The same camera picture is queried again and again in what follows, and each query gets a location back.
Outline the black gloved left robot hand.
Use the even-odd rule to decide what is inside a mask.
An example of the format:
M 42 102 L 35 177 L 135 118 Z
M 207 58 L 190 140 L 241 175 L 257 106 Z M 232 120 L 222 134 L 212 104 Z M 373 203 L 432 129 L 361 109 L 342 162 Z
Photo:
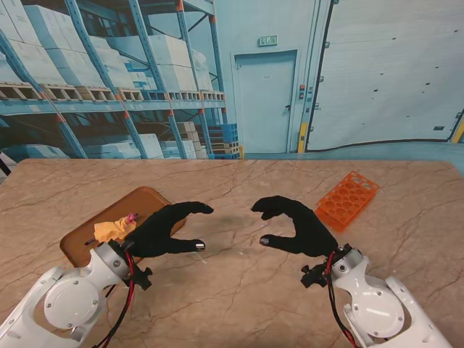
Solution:
M 181 202 L 164 206 L 153 213 L 124 239 L 123 249 L 134 257 L 150 258 L 164 254 L 200 252 L 205 243 L 199 239 L 174 239 L 174 225 L 190 214 L 212 214 L 213 208 L 202 202 Z

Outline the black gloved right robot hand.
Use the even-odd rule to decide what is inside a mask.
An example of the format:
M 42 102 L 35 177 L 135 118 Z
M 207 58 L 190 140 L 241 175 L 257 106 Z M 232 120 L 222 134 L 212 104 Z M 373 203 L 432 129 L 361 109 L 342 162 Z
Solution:
M 329 257 L 339 244 L 318 216 L 303 203 L 284 196 L 269 196 L 256 201 L 251 211 L 261 212 L 262 220 L 269 220 L 285 214 L 292 219 L 295 236 L 284 237 L 273 234 L 261 236 L 264 247 L 279 249 L 292 254 L 308 257 Z

